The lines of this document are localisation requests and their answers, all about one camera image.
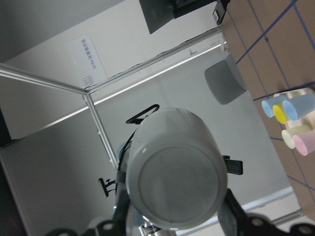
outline paper label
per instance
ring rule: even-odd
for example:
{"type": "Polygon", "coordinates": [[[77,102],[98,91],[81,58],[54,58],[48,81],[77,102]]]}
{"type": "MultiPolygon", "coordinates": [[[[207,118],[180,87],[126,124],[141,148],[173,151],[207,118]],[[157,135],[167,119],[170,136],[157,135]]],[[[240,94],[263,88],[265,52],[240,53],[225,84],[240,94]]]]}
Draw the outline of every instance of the paper label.
{"type": "Polygon", "coordinates": [[[66,43],[66,47],[84,87],[96,85],[107,79],[90,36],[82,35],[66,43]]]}

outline metal frame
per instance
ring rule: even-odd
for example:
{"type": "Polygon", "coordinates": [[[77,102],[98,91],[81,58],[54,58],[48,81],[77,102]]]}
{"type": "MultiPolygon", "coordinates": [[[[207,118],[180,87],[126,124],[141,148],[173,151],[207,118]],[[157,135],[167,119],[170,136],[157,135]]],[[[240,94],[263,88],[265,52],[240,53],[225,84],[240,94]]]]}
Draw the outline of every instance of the metal frame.
{"type": "Polygon", "coordinates": [[[0,76],[3,77],[7,77],[10,79],[14,79],[14,80],[18,80],[18,81],[23,81],[23,82],[27,82],[30,84],[35,84],[35,85],[40,85],[40,86],[44,86],[44,87],[48,87],[48,88],[53,88],[53,89],[61,89],[61,90],[65,90],[65,91],[69,91],[69,92],[73,92],[73,93],[77,93],[77,94],[81,94],[83,96],[83,99],[85,100],[85,102],[87,103],[89,110],[92,114],[93,120],[95,122],[95,125],[97,127],[98,130],[98,134],[101,138],[101,141],[105,147],[105,150],[107,152],[107,155],[109,156],[110,162],[113,164],[113,166],[117,169],[118,168],[118,164],[115,158],[115,154],[114,151],[112,149],[112,146],[110,144],[110,141],[106,135],[105,132],[105,128],[104,125],[101,122],[101,119],[97,113],[97,110],[95,108],[93,99],[91,97],[91,94],[118,81],[121,80],[129,75],[132,75],[150,65],[153,65],[171,55],[174,55],[196,43],[199,43],[215,34],[220,33],[220,27],[217,26],[213,29],[210,29],[208,31],[206,31],[203,34],[200,34],[198,36],[196,36],[195,38],[192,38],[188,41],[183,42],[182,44],[178,45],[177,47],[174,47],[168,51],[165,51],[159,55],[157,55],[154,58],[151,58],[143,63],[140,63],[122,73],[119,73],[113,77],[111,77],[110,79],[108,79],[107,81],[100,83],[96,86],[90,87],[90,88],[79,88],[76,86],[72,86],[66,83],[62,83],[59,81],[54,81],[52,79],[49,78],[44,78],[44,77],[39,77],[36,75],[32,75],[28,72],[22,71],[20,69],[17,69],[15,67],[11,67],[8,66],[6,64],[0,63],[0,76]]]}

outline plastic cup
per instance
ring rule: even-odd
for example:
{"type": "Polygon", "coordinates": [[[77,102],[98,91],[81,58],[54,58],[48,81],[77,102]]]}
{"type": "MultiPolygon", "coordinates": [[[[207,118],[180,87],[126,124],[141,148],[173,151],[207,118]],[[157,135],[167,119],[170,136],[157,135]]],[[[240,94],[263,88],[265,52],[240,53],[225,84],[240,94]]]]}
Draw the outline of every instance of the plastic cup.
{"type": "Polygon", "coordinates": [[[287,117],[287,115],[284,112],[283,103],[274,105],[272,107],[272,110],[275,114],[275,118],[277,119],[277,121],[279,121],[280,124],[284,124],[290,120],[290,118],[287,117]]]}
{"type": "Polygon", "coordinates": [[[293,141],[296,149],[303,156],[315,151],[315,130],[294,135],[293,141]]]}
{"type": "Polygon", "coordinates": [[[269,98],[267,100],[264,100],[261,102],[262,109],[264,110],[264,113],[267,117],[271,118],[274,116],[274,112],[272,110],[272,107],[274,105],[280,104],[283,101],[287,100],[286,96],[284,94],[281,94],[277,97],[269,98]]]}
{"type": "Polygon", "coordinates": [[[295,148],[295,144],[293,141],[293,136],[297,135],[297,134],[301,134],[301,133],[305,133],[311,131],[311,128],[306,125],[306,124],[302,124],[293,128],[289,128],[289,129],[285,129],[281,132],[283,141],[285,142],[285,144],[290,148],[293,149],[295,148]]]}
{"type": "Polygon", "coordinates": [[[311,93],[283,102],[283,109],[291,120],[298,120],[315,110],[315,96],[311,93]]]}

